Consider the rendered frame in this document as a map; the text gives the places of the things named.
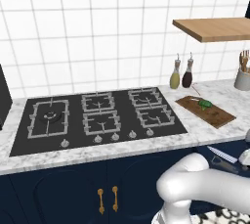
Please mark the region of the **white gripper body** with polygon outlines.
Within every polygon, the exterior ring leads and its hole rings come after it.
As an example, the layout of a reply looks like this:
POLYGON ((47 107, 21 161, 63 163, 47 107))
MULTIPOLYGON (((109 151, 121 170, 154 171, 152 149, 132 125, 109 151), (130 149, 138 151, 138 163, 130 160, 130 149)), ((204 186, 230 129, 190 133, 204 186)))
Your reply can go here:
POLYGON ((250 166, 250 149, 245 150, 238 160, 242 165, 250 166))

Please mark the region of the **brown wooden cutting board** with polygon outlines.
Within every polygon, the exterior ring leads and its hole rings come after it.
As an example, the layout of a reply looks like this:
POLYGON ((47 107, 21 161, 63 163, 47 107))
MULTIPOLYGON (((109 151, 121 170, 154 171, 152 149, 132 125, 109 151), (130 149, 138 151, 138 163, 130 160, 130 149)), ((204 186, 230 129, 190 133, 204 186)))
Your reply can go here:
POLYGON ((213 103, 211 108, 207 108, 204 111, 201 106, 198 105, 200 100, 205 99, 193 96, 185 96, 182 99, 177 100, 176 103, 217 129, 235 120, 234 115, 222 110, 213 103))

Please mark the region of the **green broccoli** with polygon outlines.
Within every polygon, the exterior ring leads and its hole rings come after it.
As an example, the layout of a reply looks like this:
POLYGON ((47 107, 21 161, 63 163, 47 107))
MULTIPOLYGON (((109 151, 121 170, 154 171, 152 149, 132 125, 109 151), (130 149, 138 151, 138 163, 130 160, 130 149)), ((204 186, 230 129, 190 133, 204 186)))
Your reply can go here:
POLYGON ((205 111, 207 108, 211 108, 213 104, 210 101, 207 100, 200 100, 198 102, 198 105, 201 106, 201 108, 205 111))

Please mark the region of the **open navy drawer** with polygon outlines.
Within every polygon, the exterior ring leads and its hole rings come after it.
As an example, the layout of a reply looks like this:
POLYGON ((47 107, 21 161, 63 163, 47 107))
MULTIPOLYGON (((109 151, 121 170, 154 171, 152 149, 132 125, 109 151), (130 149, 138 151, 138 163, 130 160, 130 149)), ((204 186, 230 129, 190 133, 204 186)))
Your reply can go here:
MULTIPOLYGON (((213 144, 210 145, 213 148, 216 148, 232 157, 235 157, 237 159, 239 159, 240 155, 245 151, 250 149, 250 144, 246 143, 244 140, 238 140, 238 141, 231 141, 231 142, 224 142, 224 143, 219 143, 219 144, 213 144)), ((217 156, 216 154, 214 154, 213 152, 211 152, 207 146, 200 146, 200 147, 196 147, 194 148, 194 150, 197 153, 200 153, 201 155, 203 155, 208 163, 209 166, 211 168, 214 169, 219 169, 221 171, 225 171, 228 172, 224 169, 222 169, 221 167, 217 166, 217 165, 213 165, 211 163, 211 160, 214 156, 217 156)), ((229 164, 233 165, 237 170, 238 173, 236 175, 240 175, 243 177, 248 177, 250 178, 250 166, 244 166, 242 165, 239 161, 237 161, 236 163, 231 163, 225 159, 223 159, 222 157, 220 157, 221 160, 224 160, 226 162, 228 162, 229 164)))

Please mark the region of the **grey peeler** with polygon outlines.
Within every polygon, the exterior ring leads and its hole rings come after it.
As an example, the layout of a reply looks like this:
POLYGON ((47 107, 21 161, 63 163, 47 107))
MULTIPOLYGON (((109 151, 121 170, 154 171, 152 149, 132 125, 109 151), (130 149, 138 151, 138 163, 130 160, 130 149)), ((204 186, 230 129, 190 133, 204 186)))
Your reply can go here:
POLYGON ((235 174, 238 173, 238 170, 233 165, 229 164, 228 162, 226 162, 224 160, 221 160, 217 156, 214 156, 212 158, 211 163, 213 165, 217 165, 217 166, 221 167, 222 169, 224 169, 224 170, 226 170, 228 172, 235 173, 235 174))

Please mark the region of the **silver knife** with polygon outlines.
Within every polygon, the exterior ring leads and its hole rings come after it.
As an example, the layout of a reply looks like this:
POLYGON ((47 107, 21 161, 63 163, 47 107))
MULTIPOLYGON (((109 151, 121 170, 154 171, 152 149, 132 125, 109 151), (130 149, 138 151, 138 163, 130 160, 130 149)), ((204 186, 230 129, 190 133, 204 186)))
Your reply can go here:
POLYGON ((231 163, 236 163, 237 162, 237 158, 232 157, 232 156, 230 156, 230 155, 228 155, 228 154, 226 154, 226 153, 224 153, 224 152, 222 152, 222 151, 220 151, 220 150, 218 150, 216 148, 213 148, 211 146, 207 146, 207 148, 211 152, 213 152, 214 154, 216 154, 217 156, 222 157, 223 159, 225 159, 225 160, 227 160, 227 161, 229 161, 231 163))

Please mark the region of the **white utensil pot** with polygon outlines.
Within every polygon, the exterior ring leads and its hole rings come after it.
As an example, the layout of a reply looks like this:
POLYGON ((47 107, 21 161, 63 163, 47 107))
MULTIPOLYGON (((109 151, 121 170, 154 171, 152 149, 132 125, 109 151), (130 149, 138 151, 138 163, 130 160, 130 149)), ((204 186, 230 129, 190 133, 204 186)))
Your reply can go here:
POLYGON ((239 69, 234 81, 234 87, 241 91, 250 91, 250 73, 239 69))

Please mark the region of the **wooden utensils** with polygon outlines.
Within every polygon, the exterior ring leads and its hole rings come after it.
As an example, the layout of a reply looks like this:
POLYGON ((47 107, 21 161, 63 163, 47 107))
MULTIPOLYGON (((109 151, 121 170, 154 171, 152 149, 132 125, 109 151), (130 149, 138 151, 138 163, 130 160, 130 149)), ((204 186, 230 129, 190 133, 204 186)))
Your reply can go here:
POLYGON ((244 50, 239 55, 239 67, 245 73, 250 73, 250 54, 244 50))

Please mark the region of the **dark vinegar bottle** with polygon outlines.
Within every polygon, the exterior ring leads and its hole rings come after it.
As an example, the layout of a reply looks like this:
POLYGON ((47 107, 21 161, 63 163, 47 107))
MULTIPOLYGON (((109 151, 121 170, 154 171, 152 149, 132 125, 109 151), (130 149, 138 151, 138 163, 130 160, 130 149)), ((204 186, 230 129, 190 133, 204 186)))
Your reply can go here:
POLYGON ((189 58, 187 60, 187 70, 182 79, 182 85, 184 88, 189 88, 192 83, 192 65, 193 65, 193 58, 189 58))

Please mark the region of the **yellow oil bottle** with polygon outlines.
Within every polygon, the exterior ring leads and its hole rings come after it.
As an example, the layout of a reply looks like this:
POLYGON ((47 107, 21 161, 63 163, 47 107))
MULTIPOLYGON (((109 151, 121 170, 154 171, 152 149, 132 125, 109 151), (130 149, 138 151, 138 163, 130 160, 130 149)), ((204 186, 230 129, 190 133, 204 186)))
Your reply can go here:
POLYGON ((180 85, 180 73, 179 73, 180 63, 181 63, 180 58, 177 58, 175 60, 174 71, 170 77, 170 87, 172 89, 177 89, 180 85))

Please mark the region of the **navy cupboard door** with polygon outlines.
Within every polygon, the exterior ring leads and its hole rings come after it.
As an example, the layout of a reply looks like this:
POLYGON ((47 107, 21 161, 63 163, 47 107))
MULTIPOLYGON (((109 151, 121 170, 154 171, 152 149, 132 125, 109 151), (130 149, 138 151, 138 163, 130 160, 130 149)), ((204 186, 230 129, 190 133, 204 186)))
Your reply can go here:
POLYGON ((16 224, 12 203, 14 202, 12 188, 6 176, 0 176, 0 224, 16 224))
POLYGON ((190 153, 191 149, 181 149, 109 160, 107 182, 111 204, 114 204, 112 187, 118 187, 118 210, 109 210, 109 224, 151 224, 163 205, 156 191, 156 181, 190 153))
POLYGON ((108 224, 98 189, 106 190, 103 161, 10 175, 29 224, 108 224))

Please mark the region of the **black gas hob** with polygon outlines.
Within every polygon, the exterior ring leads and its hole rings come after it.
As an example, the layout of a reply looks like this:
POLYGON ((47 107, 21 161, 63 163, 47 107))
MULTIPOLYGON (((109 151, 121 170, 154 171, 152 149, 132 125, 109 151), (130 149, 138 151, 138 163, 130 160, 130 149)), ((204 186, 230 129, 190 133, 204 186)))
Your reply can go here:
POLYGON ((12 157, 105 145, 187 131, 156 87, 29 99, 10 155, 12 157), (148 129, 153 136, 146 135, 148 129), (131 130, 137 134, 129 137, 131 130), (111 136, 117 133, 118 141, 111 136), (96 144, 94 138, 103 140, 96 144), (67 148, 62 140, 69 142, 67 148))

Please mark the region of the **black appliance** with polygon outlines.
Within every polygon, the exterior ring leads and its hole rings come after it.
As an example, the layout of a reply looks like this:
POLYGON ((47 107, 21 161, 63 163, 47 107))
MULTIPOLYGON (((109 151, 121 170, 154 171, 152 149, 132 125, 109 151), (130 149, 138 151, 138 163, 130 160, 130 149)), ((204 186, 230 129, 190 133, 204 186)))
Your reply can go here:
POLYGON ((0 65, 0 131, 12 106, 13 100, 7 85, 2 66, 0 65))

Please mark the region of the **wooden wall shelf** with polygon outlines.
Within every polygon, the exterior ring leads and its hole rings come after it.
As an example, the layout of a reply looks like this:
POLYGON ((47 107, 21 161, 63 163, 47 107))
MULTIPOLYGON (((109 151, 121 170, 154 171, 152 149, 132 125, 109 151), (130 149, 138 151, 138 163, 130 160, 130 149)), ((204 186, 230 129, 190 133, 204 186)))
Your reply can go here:
POLYGON ((201 43, 250 40, 250 19, 173 20, 173 25, 201 43))

